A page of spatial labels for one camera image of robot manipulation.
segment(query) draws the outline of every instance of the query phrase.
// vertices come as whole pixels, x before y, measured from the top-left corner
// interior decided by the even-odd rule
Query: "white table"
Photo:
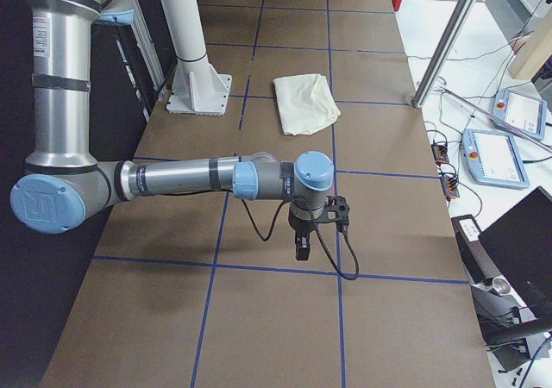
[[[403,1],[401,9],[397,13],[397,21],[408,56],[424,58],[430,57],[433,54],[454,7],[455,2]],[[492,18],[492,14],[485,4],[475,4],[448,58],[464,59],[466,57],[477,57],[483,53],[494,51],[499,47],[504,47],[496,53],[489,54],[480,59],[448,61],[440,74],[440,77],[446,81],[446,87],[462,97],[483,95],[485,88],[493,77],[496,76],[497,71],[502,65],[498,78],[492,82],[485,93],[486,96],[493,95],[498,89],[500,76],[502,76],[502,70],[506,65],[504,63],[505,59],[511,55],[511,49],[507,46],[507,43],[506,38],[502,35],[499,26]],[[416,86],[422,79],[429,62],[428,59],[409,58],[412,80]],[[512,79],[509,72],[506,71],[501,87],[522,84],[523,82]],[[516,88],[516,91],[538,96],[538,92],[531,83]],[[424,120],[426,122],[433,122],[436,129],[443,132],[449,141],[458,141],[460,135],[457,132],[439,123],[440,97],[441,94],[439,92],[433,92],[429,96],[423,106]],[[480,107],[485,110],[492,109],[492,99],[472,99],[471,102],[476,104],[479,102]],[[442,97],[442,107],[444,112],[442,119],[459,131],[462,131],[466,127],[468,121],[469,128],[493,129],[493,125],[488,118],[476,113],[475,118],[471,119],[469,114],[472,110],[450,96],[445,95]],[[552,122],[550,113],[547,114],[547,120]],[[433,124],[426,123],[427,129],[433,129]],[[431,141],[434,138],[434,133],[428,133],[428,136]],[[436,135],[436,141],[440,141],[441,139],[440,135]],[[516,143],[524,160],[537,160],[547,156],[545,151],[528,141],[517,138]],[[544,143],[552,144],[552,128],[547,128]],[[552,192],[552,160],[525,166],[530,180],[530,188],[528,189],[512,190],[477,185],[467,172],[467,166],[463,162],[463,158],[459,157],[459,145],[459,143],[450,144],[448,146],[448,156],[450,161],[458,167],[460,181],[473,188],[483,201],[483,210],[477,217],[477,222],[482,229],[490,226],[507,210],[537,188],[537,186],[541,185],[547,191]],[[450,216],[477,213],[480,205],[475,195],[462,186],[460,186],[460,194],[461,197],[453,200],[450,204],[448,209]],[[497,387],[511,387],[513,377],[516,377],[515,371],[509,374],[499,374],[497,370],[500,368],[500,364],[494,355],[489,354],[489,360],[492,364]],[[551,370],[552,359],[538,360],[533,366],[530,376],[525,381],[524,387],[552,386]]]

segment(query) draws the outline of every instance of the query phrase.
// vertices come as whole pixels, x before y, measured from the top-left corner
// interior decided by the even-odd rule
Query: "table surface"
[[[225,193],[117,205],[42,386],[492,386],[390,0],[201,0],[200,13],[210,62],[234,77],[226,115],[161,102],[135,159],[325,152],[361,277],[339,278],[314,237],[297,262],[284,216],[260,242]],[[283,135],[272,79],[312,72],[342,115]],[[262,231],[276,206],[251,203]]]
[[[397,13],[398,26],[406,54],[409,56],[409,66],[414,84],[422,79],[430,61],[428,59],[417,59],[413,56],[424,58],[433,54],[454,7],[455,2],[406,0]],[[479,57],[483,53],[492,52],[499,48],[500,50],[496,53],[480,59],[447,61],[440,73],[440,77],[446,81],[446,87],[463,97],[472,97],[484,95],[485,88],[491,82],[485,95],[494,95],[499,88],[499,80],[508,62],[507,59],[511,59],[512,52],[508,41],[492,18],[492,13],[484,3],[475,4],[448,59]],[[493,80],[497,76],[497,71],[500,71],[499,77]],[[506,70],[500,87],[519,85],[524,82],[526,81],[512,79],[510,73]],[[515,91],[539,97],[531,83],[521,85],[515,88]],[[460,135],[439,122],[440,97],[440,93],[432,92],[423,106],[423,119],[426,121],[426,128],[434,129],[433,124],[435,124],[436,129],[442,131],[450,141],[458,141]],[[471,100],[476,104],[479,101],[481,108],[485,110],[492,109],[494,99]],[[470,119],[469,114],[472,109],[449,96],[443,97],[442,110],[442,120],[460,131],[466,127],[468,122],[468,128],[494,130],[488,118],[476,113],[476,118]],[[549,112],[547,112],[547,120],[552,122]],[[430,141],[433,139],[433,133],[429,133],[429,138]],[[549,145],[552,144],[552,129],[547,128],[543,142]],[[546,152],[533,146],[528,141],[516,138],[516,143],[524,160],[537,160],[547,156]],[[464,159],[459,159],[458,146],[459,144],[450,145],[449,159],[459,168],[461,182],[473,188],[482,198],[483,210],[480,216],[477,217],[477,222],[482,229],[490,226],[537,186],[541,185],[545,190],[552,191],[552,161],[550,160],[525,166],[530,180],[530,188],[526,190],[484,186],[476,184],[467,172]],[[450,216],[475,214],[479,209],[477,198],[462,187],[460,187],[460,194],[461,197],[450,204],[448,209]],[[517,370],[508,374],[497,373],[500,364],[496,361],[494,355],[490,354],[489,360],[492,363],[497,387],[510,387],[513,378],[517,377],[515,375]],[[550,369],[552,369],[551,359],[539,360],[533,367],[530,377],[526,381],[526,386],[548,386],[552,384]]]

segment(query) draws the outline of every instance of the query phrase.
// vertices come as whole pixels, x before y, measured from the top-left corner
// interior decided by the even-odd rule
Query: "white pole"
[[[209,64],[197,0],[161,0],[179,58],[172,82],[170,112],[223,115],[231,77]]]

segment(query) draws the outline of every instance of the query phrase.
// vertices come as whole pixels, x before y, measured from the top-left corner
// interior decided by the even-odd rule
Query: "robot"
[[[345,198],[328,195],[334,165],[323,153],[303,153],[294,163],[278,162],[269,153],[146,164],[98,162],[88,143],[91,24],[130,24],[131,0],[25,1],[33,11],[35,150],[25,160],[27,175],[12,188],[10,203],[29,228],[60,234],[135,197],[227,191],[241,200],[289,203],[297,260],[309,258],[311,232],[323,243],[319,223],[335,223],[348,243],[349,207]],[[179,58],[173,83],[177,102],[171,103],[184,112],[221,115],[220,96],[228,95],[231,77],[218,75],[209,64],[196,0],[179,0],[187,2],[189,33],[174,18],[182,10],[175,9],[177,2],[161,1]],[[342,274],[325,244],[323,248]]]

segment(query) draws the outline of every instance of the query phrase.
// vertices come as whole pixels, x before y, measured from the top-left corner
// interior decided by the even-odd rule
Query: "robotic arm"
[[[288,220],[295,230],[298,260],[309,258],[312,231],[322,241],[318,223],[336,223],[348,243],[348,206],[343,197],[328,197],[334,166],[323,153],[303,153],[295,163],[278,162],[269,153],[146,164],[97,162],[88,149],[91,24],[129,24],[131,0],[26,1],[33,10],[36,140],[35,151],[26,158],[27,175],[10,194],[20,221],[42,233],[58,234],[139,196],[231,191],[243,200],[290,203]],[[198,16],[190,17],[197,18],[201,30]],[[203,35],[196,35],[201,44],[195,48],[204,49]],[[179,74],[184,87],[192,87],[192,95],[201,91],[196,83],[202,81],[206,55],[194,62],[186,61]],[[212,66],[204,69],[214,76]],[[191,107],[205,106],[204,99],[192,99]]]

